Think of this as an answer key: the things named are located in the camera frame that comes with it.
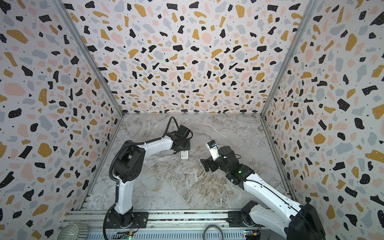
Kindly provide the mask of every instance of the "gray marble surface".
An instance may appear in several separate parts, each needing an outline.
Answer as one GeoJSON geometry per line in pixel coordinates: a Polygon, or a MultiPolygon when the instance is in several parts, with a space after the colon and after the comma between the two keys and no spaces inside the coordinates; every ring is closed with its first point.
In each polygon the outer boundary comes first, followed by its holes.
{"type": "MultiPolygon", "coordinates": [[[[225,174],[205,172],[200,159],[210,156],[205,144],[230,146],[241,155],[240,163],[255,170],[267,183],[284,193],[260,119],[256,115],[174,115],[179,125],[194,133],[189,159],[180,153],[162,151],[146,157],[135,179],[132,203],[135,209],[239,209],[253,195],[231,184],[225,174]]],[[[114,203],[115,182],[108,169],[126,140],[140,142],[163,134],[170,115],[126,115],[97,182],[82,210],[107,210],[114,203]]],[[[172,123],[169,131],[176,130],[172,123]]]]}

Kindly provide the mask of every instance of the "marble floor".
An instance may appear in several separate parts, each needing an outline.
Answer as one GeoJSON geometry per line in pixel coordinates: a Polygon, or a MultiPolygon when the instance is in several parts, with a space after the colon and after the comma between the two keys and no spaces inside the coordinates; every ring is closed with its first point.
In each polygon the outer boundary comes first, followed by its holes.
{"type": "MultiPolygon", "coordinates": [[[[193,131],[189,159],[180,153],[162,151],[145,158],[135,179],[132,203],[135,209],[239,209],[254,196],[231,184],[222,171],[205,172],[200,159],[210,156],[205,143],[230,146],[241,155],[240,163],[255,170],[267,183],[284,193],[260,119],[256,115],[174,115],[179,125],[193,131]]],[[[115,198],[115,182],[108,169],[126,140],[153,139],[163,134],[170,115],[126,115],[93,190],[82,210],[107,210],[115,198]]],[[[176,130],[172,123],[169,131],[176,130]]]]}

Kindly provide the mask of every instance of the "black mounting plate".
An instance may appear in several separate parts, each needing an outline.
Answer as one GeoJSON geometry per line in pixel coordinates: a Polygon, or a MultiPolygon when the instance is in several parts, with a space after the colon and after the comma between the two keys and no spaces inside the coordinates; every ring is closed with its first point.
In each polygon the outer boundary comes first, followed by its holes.
{"type": "MultiPolygon", "coordinates": [[[[229,223],[229,227],[249,227],[243,223],[241,211],[228,211],[228,219],[226,221],[229,223]]],[[[260,224],[255,224],[252,227],[260,227],[260,224]]]]}
{"type": "MultiPolygon", "coordinates": [[[[148,212],[133,212],[132,219],[133,219],[134,226],[132,226],[132,229],[146,228],[147,222],[148,222],[148,215],[149,215],[148,212]]],[[[105,229],[119,229],[119,228],[120,227],[112,221],[109,221],[105,224],[105,229]]]]}

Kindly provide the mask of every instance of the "wall panel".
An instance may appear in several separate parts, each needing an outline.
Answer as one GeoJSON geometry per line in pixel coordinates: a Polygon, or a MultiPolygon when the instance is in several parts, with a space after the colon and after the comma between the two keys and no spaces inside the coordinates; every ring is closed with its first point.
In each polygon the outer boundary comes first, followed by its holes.
{"type": "Polygon", "coordinates": [[[384,238],[384,2],[320,1],[265,120],[327,239],[384,238]]]}
{"type": "Polygon", "coordinates": [[[0,238],[53,239],[118,115],[51,2],[0,6],[0,238]]]}
{"type": "Polygon", "coordinates": [[[306,1],[66,0],[125,112],[259,112],[306,1]]]}

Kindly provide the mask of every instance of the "robotic arm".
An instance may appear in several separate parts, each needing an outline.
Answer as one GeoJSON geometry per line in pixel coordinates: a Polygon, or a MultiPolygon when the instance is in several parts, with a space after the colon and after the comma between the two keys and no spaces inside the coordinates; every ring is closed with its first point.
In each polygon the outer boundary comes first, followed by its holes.
{"type": "Polygon", "coordinates": [[[109,177],[116,182],[116,199],[115,204],[106,213],[103,233],[105,233],[106,222],[112,221],[121,228],[127,228],[133,224],[133,184],[141,172],[144,158],[169,149],[174,150],[174,154],[190,150],[192,136],[191,130],[183,125],[179,127],[176,119],[171,117],[161,137],[145,142],[128,140],[123,144],[109,168],[109,177]],[[175,121],[177,131],[168,132],[172,119],[175,121]]]}
{"type": "Polygon", "coordinates": [[[229,146],[218,148],[214,140],[206,146],[211,157],[200,160],[206,172],[222,170],[229,181],[255,195],[271,208],[265,209],[257,202],[250,201],[242,208],[245,225],[264,225],[287,240],[324,239],[325,231],[312,205],[307,203],[302,206],[271,187],[250,167],[240,164],[229,146]]]}

